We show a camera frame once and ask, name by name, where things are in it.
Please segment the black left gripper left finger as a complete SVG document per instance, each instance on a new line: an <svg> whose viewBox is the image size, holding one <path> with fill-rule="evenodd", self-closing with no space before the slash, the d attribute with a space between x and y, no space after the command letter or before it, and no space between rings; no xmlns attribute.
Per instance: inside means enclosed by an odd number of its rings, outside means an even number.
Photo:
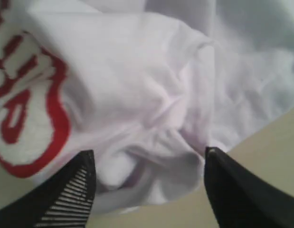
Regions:
<svg viewBox="0 0 294 228"><path fill-rule="evenodd" d="M94 152L82 151L44 183L0 209L0 228L84 228L94 199Z"/></svg>

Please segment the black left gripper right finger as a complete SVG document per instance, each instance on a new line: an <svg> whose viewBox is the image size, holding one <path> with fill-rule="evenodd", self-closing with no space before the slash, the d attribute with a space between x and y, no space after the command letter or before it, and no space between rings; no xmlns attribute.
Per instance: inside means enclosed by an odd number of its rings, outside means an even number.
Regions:
<svg viewBox="0 0 294 228"><path fill-rule="evenodd" d="M221 228L294 228L294 197L217 147L206 148L204 185Z"/></svg>

